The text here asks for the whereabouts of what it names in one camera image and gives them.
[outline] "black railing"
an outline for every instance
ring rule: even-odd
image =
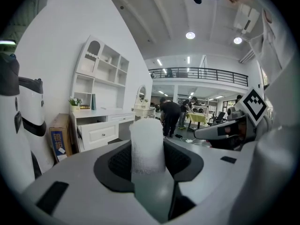
[[[247,75],[212,68],[169,67],[150,69],[149,73],[152,78],[197,78],[248,86]]]

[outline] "drawer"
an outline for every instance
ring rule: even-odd
[[[119,137],[119,123],[98,122],[78,126],[81,130],[83,148],[85,151],[107,145]]]
[[[135,120],[135,115],[132,113],[107,116],[107,121],[118,121],[119,123],[134,121],[134,120]]]

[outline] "air conditioner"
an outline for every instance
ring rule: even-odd
[[[257,22],[259,14],[260,13],[254,8],[240,4],[233,25],[235,28],[241,29],[241,33],[243,34],[251,32]]]

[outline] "cardboard box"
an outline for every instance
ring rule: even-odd
[[[59,113],[49,127],[52,149],[57,162],[73,154],[70,140],[70,116]]]

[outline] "person bending over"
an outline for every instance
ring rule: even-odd
[[[192,103],[195,103],[196,101],[197,101],[197,98],[192,97],[191,100],[187,99],[187,100],[185,100],[184,102],[181,103],[181,105],[180,105],[181,113],[180,113],[178,128],[180,128],[180,129],[185,128],[184,127],[184,120],[185,120],[186,114],[187,114],[188,110],[192,108]]]
[[[176,123],[180,117],[180,107],[174,102],[167,102],[162,97],[160,99],[160,111],[161,111],[161,122],[164,124],[164,136],[167,136],[170,132],[170,137],[173,137]]]

